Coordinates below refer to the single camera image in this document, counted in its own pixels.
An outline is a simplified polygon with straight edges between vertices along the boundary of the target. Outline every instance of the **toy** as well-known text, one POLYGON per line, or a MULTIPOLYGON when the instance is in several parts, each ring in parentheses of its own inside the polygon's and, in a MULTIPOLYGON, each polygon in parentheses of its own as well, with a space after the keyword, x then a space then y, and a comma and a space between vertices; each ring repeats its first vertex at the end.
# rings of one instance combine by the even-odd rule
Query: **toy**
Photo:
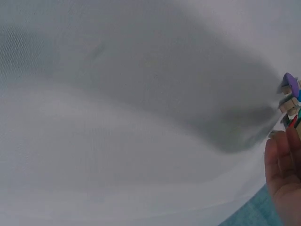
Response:
POLYGON ((287 98, 284 103, 282 103, 279 107, 281 113, 286 113, 287 111, 291 110, 295 106, 297 106, 299 103, 298 99, 293 97, 293 98, 287 98))

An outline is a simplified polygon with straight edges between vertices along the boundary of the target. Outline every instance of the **wooden block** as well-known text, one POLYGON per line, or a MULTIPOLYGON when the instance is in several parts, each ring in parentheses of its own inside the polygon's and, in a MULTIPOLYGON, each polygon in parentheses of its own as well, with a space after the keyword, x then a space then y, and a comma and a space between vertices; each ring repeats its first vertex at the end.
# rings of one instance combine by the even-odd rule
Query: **wooden block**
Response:
POLYGON ((287 115, 293 116, 294 114, 297 114, 299 112, 299 110, 300 110, 300 107, 299 106, 295 106, 292 109, 290 109, 290 110, 287 111, 287 115))
POLYGON ((292 99, 289 99, 288 101, 284 102, 281 106, 280 106, 280 111, 282 113, 287 112, 288 110, 294 108, 297 104, 299 103, 299 101, 297 100, 297 98, 293 97, 292 99))
POLYGON ((290 86, 283 86, 281 87, 281 91, 284 95, 288 95, 292 92, 290 86))
POLYGON ((298 105, 299 100, 297 98, 293 97, 291 100, 292 100, 294 105, 298 105))

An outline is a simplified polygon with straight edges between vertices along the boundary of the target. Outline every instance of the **white cloth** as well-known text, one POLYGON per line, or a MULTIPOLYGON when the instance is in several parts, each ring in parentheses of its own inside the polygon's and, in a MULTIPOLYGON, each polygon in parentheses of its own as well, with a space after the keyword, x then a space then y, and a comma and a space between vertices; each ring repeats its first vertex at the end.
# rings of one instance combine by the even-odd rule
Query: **white cloth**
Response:
POLYGON ((270 2, 1 1, 1 222, 237 210, 264 184, 280 78, 300 72, 298 12, 270 2))

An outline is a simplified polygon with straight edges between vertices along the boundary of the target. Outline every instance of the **hand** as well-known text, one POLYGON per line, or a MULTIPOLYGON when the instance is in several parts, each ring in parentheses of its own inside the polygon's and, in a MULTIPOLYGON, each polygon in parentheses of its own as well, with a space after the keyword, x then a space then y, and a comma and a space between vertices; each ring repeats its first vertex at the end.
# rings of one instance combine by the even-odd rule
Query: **hand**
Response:
POLYGON ((266 143, 265 175, 269 194, 286 226, 301 226, 301 141, 294 128, 266 143))

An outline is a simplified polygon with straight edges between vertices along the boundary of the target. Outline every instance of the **colorful toy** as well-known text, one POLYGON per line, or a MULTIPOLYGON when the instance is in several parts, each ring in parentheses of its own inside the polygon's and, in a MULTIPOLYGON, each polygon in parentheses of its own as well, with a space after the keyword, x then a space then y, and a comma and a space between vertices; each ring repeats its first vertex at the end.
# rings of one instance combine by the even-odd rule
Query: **colorful toy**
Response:
MULTIPOLYGON (((286 73, 280 88, 285 95, 285 98, 279 103, 280 111, 285 113, 281 123, 285 128, 296 128, 301 138, 301 81, 298 81, 290 73, 286 73)), ((273 138, 276 133, 276 130, 271 131, 269 137, 273 138)))

